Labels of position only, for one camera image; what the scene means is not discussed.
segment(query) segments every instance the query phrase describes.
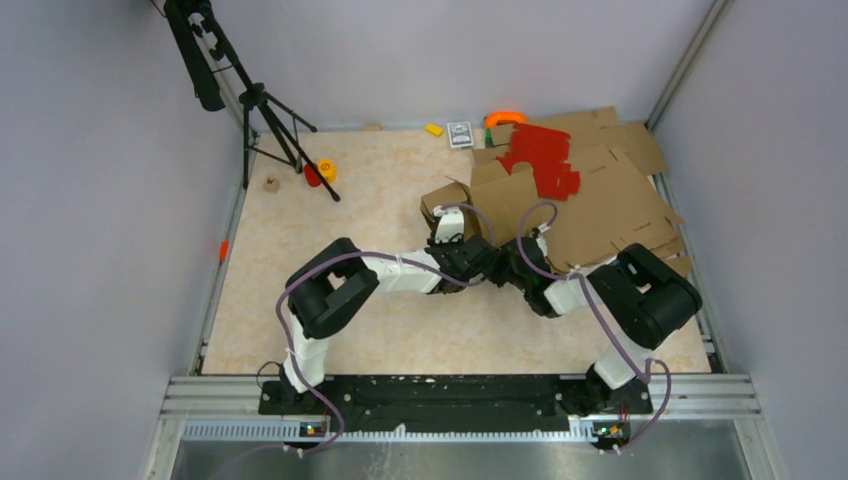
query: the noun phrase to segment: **red cup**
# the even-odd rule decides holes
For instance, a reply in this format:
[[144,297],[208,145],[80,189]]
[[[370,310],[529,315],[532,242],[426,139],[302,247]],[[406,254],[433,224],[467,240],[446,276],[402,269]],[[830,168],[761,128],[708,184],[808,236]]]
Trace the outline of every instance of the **red cup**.
[[306,183],[308,183],[310,187],[317,187],[321,185],[321,179],[318,178],[318,175],[309,165],[303,166],[303,176],[306,177]]

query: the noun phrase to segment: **wooden block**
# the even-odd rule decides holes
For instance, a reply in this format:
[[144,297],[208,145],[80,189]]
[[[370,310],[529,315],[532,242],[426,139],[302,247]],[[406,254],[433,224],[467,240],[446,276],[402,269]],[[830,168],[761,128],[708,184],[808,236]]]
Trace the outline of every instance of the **wooden block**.
[[268,177],[262,184],[262,188],[266,192],[277,193],[277,190],[280,189],[280,181],[274,177]]

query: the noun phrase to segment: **cardboard box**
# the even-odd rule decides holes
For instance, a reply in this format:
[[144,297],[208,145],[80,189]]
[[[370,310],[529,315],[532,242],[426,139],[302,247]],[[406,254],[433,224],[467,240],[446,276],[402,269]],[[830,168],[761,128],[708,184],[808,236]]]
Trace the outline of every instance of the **cardboard box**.
[[683,219],[621,148],[594,147],[569,161],[580,172],[581,185],[568,201],[554,202],[559,220],[545,238],[555,269],[567,272],[604,261],[631,243],[655,249],[679,238],[675,225]]
[[[615,109],[555,115],[528,123],[562,129],[572,135],[569,162],[580,172],[580,191],[567,201],[553,201],[558,220],[546,232],[548,263],[560,273],[605,261],[631,243],[641,243],[681,275],[692,268],[680,256],[683,240],[675,226],[683,220],[665,203],[647,175],[666,170],[662,152],[644,125],[616,125]],[[495,138],[512,134],[512,126],[495,127]],[[422,197],[422,210],[438,204],[469,201],[494,224],[495,243],[515,237],[518,221],[538,203],[532,167],[519,164],[508,176],[496,159],[509,145],[472,151],[475,167],[469,186],[455,182]],[[550,218],[547,209],[532,214],[524,235]],[[435,226],[428,218],[431,229]],[[477,219],[466,215],[466,238],[480,232]]]
[[[571,135],[570,155],[583,150],[605,145],[619,147],[644,175],[655,175],[668,168],[662,150],[653,135],[641,122],[618,123],[618,114],[613,107],[566,113],[529,120],[527,123],[540,127],[567,132]],[[509,148],[512,125],[500,125],[490,129],[495,148],[472,151],[476,164],[494,161]]]
[[[488,238],[486,228],[480,224],[476,215],[468,211],[465,211],[465,238],[479,233],[500,247],[515,238],[521,217],[530,207],[539,203],[533,168],[527,163],[519,163],[513,167],[512,175],[508,175],[500,162],[474,167],[471,170],[470,185],[454,181],[421,197],[421,213],[433,231],[436,227],[433,208],[465,201],[477,207],[492,223],[495,239],[491,241]],[[550,212],[536,210],[527,219],[522,234],[529,234],[533,228],[547,221],[549,216]]]
[[[568,132],[572,136],[583,130],[597,130],[618,123],[618,113],[615,107],[596,108],[580,112],[566,113],[562,115],[551,115],[548,117],[533,118],[526,123],[538,127],[552,128]],[[512,125],[499,125],[489,129],[492,136],[492,145],[507,145],[512,138]]]

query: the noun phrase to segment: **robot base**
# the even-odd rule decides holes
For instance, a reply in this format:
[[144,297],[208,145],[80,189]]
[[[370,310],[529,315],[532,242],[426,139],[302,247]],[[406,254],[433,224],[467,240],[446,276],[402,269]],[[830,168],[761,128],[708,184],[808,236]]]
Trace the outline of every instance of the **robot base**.
[[[581,375],[335,375],[316,388],[338,407],[347,431],[409,432],[567,431],[568,416],[653,412],[638,381],[615,399]],[[298,394],[285,379],[262,385],[260,415],[323,415],[324,404]],[[339,427],[330,413],[330,430]]]

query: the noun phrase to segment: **gray wall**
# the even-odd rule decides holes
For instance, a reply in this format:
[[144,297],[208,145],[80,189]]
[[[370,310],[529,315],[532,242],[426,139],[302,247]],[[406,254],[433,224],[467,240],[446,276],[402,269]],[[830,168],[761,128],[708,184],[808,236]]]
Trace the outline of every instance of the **gray wall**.
[[647,118],[710,3],[250,0],[214,7],[254,81],[319,127],[361,127],[609,104],[623,118]]
[[143,0],[0,12],[0,471],[135,479],[239,172]]
[[730,364],[792,478],[844,478],[848,3],[736,2],[659,129]]

